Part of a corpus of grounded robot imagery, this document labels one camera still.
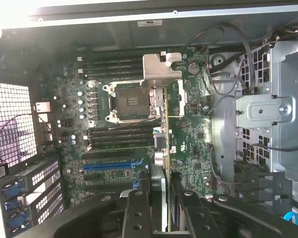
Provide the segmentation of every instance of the blue pcie slot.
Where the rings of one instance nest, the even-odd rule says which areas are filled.
[[[83,165],[83,171],[98,171],[98,170],[110,170],[110,169],[120,169],[120,168],[130,168],[131,163],[117,163],[117,164],[88,164]]]

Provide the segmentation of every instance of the sticker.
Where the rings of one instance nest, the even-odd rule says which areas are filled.
[[[177,153],[177,147],[171,146],[170,154],[175,154],[175,153]]]
[[[138,27],[143,26],[161,26],[162,20],[152,20],[152,21],[138,21]]]
[[[4,166],[1,166],[0,167],[0,178],[2,178],[4,176],[5,176],[5,167]]]

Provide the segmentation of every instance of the screw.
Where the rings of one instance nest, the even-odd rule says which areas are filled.
[[[135,192],[135,195],[137,195],[137,196],[142,195],[142,194],[143,194],[142,191],[137,191],[137,192]]]
[[[280,111],[281,113],[286,113],[286,112],[288,112],[288,107],[286,107],[286,106],[282,106],[282,107],[279,108],[279,111]]]
[[[191,191],[185,191],[184,192],[184,195],[186,195],[186,196],[192,196],[193,195],[193,192],[191,192]]]
[[[221,197],[219,197],[219,201],[226,202],[227,201],[227,197],[221,196]]]
[[[105,202],[105,201],[109,201],[110,199],[111,199],[111,196],[104,196],[104,197],[101,198],[101,200],[102,200],[103,202]]]

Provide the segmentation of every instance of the green circuit board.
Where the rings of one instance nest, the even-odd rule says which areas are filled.
[[[118,196],[123,190],[136,189],[139,173],[153,163],[157,150],[152,140],[153,128],[160,127],[161,122],[138,122],[147,119],[152,109],[146,108],[147,102],[137,87],[143,78],[143,55],[161,51],[172,53],[179,49],[80,52],[57,63],[52,61],[42,69],[48,73],[42,75],[40,97],[51,101],[51,126],[59,141],[68,206],[95,194]],[[172,130],[172,170],[182,174],[185,188],[202,194],[212,193],[213,189],[211,120],[207,116],[210,94],[203,66],[208,57],[208,51],[187,49],[182,61],[173,65],[174,70],[182,71],[182,80],[169,85],[165,95]],[[200,67],[195,75],[188,71],[192,63]],[[104,90],[112,82],[116,82],[117,98],[109,97],[109,89]],[[118,99],[127,93],[143,99],[135,112],[126,111]],[[134,103],[132,97],[127,100]],[[112,107],[120,110],[120,124],[108,121]]]

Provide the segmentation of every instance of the motherboard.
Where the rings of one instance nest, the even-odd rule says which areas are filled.
[[[67,206],[96,194],[139,187],[155,163],[179,172],[183,186],[216,190],[210,160],[208,51],[188,48],[172,64],[182,79],[144,90],[143,56],[177,48],[78,52],[42,67],[39,92],[50,101],[62,158]]]

